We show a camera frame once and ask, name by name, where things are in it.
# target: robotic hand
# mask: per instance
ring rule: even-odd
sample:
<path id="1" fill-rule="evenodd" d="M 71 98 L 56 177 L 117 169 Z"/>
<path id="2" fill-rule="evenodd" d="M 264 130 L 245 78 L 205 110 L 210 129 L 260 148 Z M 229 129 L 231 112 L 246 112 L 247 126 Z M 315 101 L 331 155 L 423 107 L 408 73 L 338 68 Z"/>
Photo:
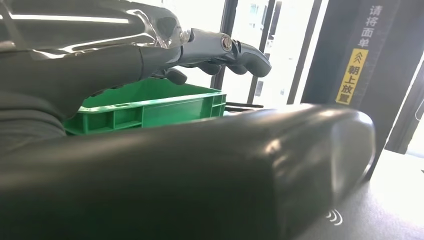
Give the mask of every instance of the robotic hand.
<path id="1" fill-rule="evenodd" d="M 37 110 L 63 121 L 106 89 L 150 77 L 182 84 L 187 77 L 175 66 L 257 77 L 271 70 L 250 45 L 184 30 L 169 10 L 129 0 L 0 1 L 0 15 L 0 112 Z"/>

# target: yellow label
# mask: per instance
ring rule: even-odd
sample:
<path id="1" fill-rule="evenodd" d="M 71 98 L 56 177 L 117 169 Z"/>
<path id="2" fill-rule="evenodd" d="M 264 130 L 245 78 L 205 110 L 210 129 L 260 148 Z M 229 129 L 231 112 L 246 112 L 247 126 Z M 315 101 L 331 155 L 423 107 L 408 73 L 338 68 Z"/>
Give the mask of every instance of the yellow label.
<path id="1" fill-rule="evenodd" d="M 364 68 L 365 60 L 367 59 L 368 50 L 354 48 L 350 56 L 349 63 L 344 73 L 343 81 L 338 90 L 336 103 L 349 105 L 354 96 L 355 88 L 357 87 L 359 77 L 361 76 L 362 68 Z"/>

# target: green plastic crate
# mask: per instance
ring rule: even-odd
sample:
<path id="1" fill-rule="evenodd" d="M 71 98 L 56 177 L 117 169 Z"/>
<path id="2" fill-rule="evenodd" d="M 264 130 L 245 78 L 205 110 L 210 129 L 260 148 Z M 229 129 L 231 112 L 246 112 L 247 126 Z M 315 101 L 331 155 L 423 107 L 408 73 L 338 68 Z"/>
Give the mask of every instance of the green plastic crate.
<path id="1" fill-rule="evenodd" d="M 146 79 L 87 98 L 63 123 L 70 135 L 148 128 L 224 114 L 226 95 L 219 90 L 167 79 Z"/>

